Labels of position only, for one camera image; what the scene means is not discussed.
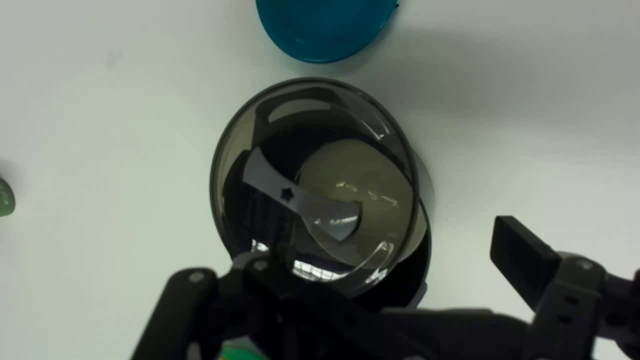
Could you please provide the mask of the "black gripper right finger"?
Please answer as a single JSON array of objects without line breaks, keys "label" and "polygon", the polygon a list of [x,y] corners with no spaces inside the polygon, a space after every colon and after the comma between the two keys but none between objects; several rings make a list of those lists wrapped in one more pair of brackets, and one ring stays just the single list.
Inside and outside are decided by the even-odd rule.
[{"label": "black gripper right finger", "polygon": [[554,249],[513,215],[494,218],[489,260],[533,311],[525,360],[591,360],[597,338],[640,360],[638,278]]}]

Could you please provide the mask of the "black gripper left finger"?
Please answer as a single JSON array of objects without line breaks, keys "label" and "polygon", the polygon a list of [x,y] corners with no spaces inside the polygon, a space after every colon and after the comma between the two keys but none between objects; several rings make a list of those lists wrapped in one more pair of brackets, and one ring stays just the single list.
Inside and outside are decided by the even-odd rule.
[{"label": "black gripper left finger", "polygon": [[388,308],[355,301],[383,278],[368,265],[332,282],[307,280],[272,247],[240,254],[226,276],[186,267],[166,282],[129,360],[218,360],[240,338],[272,360],[406,360],[414,341]]}]

